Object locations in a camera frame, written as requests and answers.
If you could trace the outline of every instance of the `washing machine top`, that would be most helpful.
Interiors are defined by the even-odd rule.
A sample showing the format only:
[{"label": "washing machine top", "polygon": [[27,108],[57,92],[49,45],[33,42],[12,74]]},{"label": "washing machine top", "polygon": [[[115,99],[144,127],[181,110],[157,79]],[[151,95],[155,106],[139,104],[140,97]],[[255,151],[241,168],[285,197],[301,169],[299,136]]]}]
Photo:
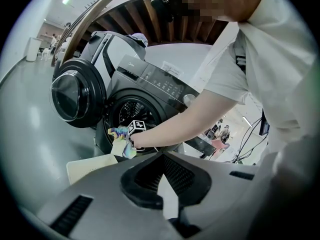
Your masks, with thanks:
[{"label": "washing machine top", "polygon": [[152,95],[183,112],[199,93],[170,73],[146,61],[124,56],[117,74],[130,79]]}]

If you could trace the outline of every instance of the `shirt sleeve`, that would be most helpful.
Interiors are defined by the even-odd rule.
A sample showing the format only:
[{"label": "shirt sleeve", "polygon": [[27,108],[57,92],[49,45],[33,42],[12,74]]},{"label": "shirt sleeve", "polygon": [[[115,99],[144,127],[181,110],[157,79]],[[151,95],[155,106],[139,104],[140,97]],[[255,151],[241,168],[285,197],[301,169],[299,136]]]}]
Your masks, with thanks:
[{"label": "shirt sleeve", "polygon": [[245,104],[249,88],[246,74],[236,64],[234,43],[222,54],[204,89]]}]

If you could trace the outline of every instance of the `white paper tag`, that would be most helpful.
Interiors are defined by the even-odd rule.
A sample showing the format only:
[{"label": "white paper tag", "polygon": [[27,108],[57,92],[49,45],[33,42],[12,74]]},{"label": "white paper tag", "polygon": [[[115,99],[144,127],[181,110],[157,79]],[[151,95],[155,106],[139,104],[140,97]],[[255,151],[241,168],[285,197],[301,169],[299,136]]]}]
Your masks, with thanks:
[{"label": "white paper tag", "polygon": [[168,72],[169,74],[173,75],[176,78],[179,78],[184,73],[180,68],[178,68],[175,65],[172,65],[167,61],[164,61],[162,63],[161,69]]}]

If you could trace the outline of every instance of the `person's arm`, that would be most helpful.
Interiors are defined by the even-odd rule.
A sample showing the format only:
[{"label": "person's arm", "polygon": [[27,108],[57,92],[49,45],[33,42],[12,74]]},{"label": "person's arm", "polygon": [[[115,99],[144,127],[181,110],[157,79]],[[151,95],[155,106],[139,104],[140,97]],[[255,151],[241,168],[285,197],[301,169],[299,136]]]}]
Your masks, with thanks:
[{"label": "person's arm", "polygon": [[131,136],[136,148],[166,147],[188,141],[203,133],[236,101],[204,90],[183,113],[177,114],[157,127]]}]

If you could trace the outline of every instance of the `front-loading washing machine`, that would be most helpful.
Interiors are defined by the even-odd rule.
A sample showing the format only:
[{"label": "front-loading washing machine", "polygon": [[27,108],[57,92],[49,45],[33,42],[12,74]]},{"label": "front-loading washing machine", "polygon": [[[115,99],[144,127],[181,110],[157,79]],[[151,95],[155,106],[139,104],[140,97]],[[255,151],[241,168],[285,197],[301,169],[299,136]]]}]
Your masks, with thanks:
[{"label": "front-loading washing machine", "polygon": [[[95,143],[105,154],[112,149],[109,128],[140,120],[151,129],[186,110],[199,95],[173,75],[145,62],[145,54],[144,47],[127,36],[96,32],[80,58],[66,61],[54,73],[52,107],[74,127],[97,125]],[[155,151],[146,148],[138,155]]]}]

